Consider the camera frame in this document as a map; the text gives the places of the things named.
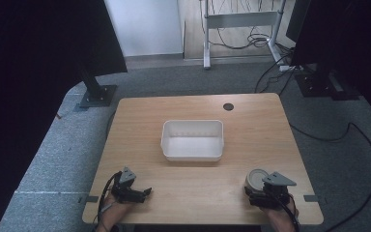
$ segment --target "gray carpet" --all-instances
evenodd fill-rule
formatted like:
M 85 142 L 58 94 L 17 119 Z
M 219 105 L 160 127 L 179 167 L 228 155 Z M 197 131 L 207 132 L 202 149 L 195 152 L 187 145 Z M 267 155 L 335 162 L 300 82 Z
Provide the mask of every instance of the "gray carpet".
M 40 150 L 14 193 L 0 223 L 0 231 L 90 231 L 81 215 L 104 147 L 107 122 L 119 100 L 133 97 L 253 93 L 256 81 L 271 63 L 179 66 L 130 70 L 98 78 L 100 84 L 117 84 L 110 107 L 76 112 L 86 87 L 80 83 L 65 96 Z M 276 69 L 270 75 L 277 75 Z M 259 86 L 264 88 L 267 76 Z M 266 92 L 279 93 L 288 74 Z M 359 101 L 305 99 L 296 81 L 281 95 L 288 120 L 319 137 L 340 136 L 355 123 L 371 140 L 371 106 Z M 306 170 L 319 196 L 323 224 L 301 231 L 325 231 L 354 212 L 371 189 L 371 147 L 351 127 L 338 142 L 323 142 L 293 130 Z M 347 223 L 334 231 L 371 231 L 371 200 Z

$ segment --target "wooden tabletop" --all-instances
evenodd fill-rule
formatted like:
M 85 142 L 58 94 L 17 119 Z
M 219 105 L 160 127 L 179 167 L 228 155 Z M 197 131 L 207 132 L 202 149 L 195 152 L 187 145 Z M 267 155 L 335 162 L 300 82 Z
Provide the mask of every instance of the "wooden tabletop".
M 227 111 L 225 103 L 234 105 Z M 219 120 L 224 127 L 220 161 L 169 161 L 160 147 L 168 120 Z M 212 95 L 123 99 L 119 102 L 90 195 L 101 196 L 110 177 L 127 166 L 137 178 L 135 190 L 153 188 L 123 223 L 264 224 L 243 186 L 250 170 L 277 171 L 295 181 L 288 187 L 300 210 L 301 224 L 320 224 L 317 202 L 305 202 L 314 191 L 297 143 L 276 94 Z M 92 222 L 99 203 L 86 203 L 85 222 Z

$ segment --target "white panel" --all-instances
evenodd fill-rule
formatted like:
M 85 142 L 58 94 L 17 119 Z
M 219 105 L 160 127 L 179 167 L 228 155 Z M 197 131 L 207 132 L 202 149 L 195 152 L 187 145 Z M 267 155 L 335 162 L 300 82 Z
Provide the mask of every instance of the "white panel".
M 105 0 L 125 56 L 182 53 L 174 0 Z

